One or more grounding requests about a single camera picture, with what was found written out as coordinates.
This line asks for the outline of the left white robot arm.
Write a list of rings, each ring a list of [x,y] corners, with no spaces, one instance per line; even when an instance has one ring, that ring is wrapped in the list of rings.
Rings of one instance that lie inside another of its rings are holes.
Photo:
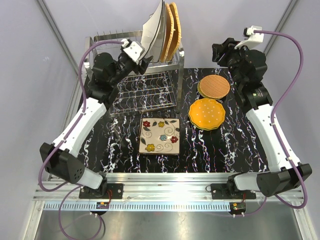
[[[43,172],[55,175],[71,183],[90,190],[97,199],[107,195],[107,178],[85,167],[78,159],[80,148],[98,120],[113,104],[119,89],[118,83],[131,72],[143,75],[152,56],[133,61],[125,52],[121,52],[117,60],[106,52],[94,58],[92,80],[84,93],[82,105],[66,129],[51,144],[43,143],[39,149],[42,166],[38,174],[38,185],[49,192],[42,183]]]

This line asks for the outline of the woven orange rattan plate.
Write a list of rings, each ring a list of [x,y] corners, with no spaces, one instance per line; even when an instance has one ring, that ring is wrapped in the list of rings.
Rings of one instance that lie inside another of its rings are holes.
[[[226,78],[211,74],[199,81],[197,89],[204,98],[219,100],[229,93],[230,84]]]

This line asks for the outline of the floral square plate dark rim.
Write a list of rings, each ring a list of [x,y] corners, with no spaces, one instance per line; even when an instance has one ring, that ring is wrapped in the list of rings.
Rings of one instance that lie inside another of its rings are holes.
[[[138,152],[138,154],[140,155],[164,155],[164,156],[178,156],[180,153],[179,152],[155,152],[155,151],[151,151],[151,152]]]

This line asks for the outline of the grey square plate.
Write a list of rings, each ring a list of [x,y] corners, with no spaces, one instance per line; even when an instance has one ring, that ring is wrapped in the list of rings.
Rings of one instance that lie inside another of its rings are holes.
[[[144,47],[145,51],[142,54],[141,59],[143,57],[147,58],[152,56],[150,52],[159,31],[159,24],[160,24],[161,12],[162,12],[162,1],[163,0],[159,2],[156,10],[154,11],[153,14],[150,15],[147,22],[145,22],[142,25],[142,37],[141,37],[140,44]]]

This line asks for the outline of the orange polka dot plate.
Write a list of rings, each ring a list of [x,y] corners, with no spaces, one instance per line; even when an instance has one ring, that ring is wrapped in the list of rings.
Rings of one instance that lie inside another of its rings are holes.
[[[225,121],[226,111],[221,103],[214,99],[202,98],[189,107],[190,121],[201,130],[215,130]]]

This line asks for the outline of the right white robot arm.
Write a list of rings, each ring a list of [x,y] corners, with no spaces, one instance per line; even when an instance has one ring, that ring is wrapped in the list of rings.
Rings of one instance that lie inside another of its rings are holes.
[[[273,100],[262,83],[268,69],[266,55],[227,38],[212,45],[212,61],[228,69],[235,84],[235,100],[256,131],[268,165],[267,172],[229,176],[228,196],[237,199],[244,192],[255,191],[271,197],[300,187],[312,168],[294,154],[273,112]]]

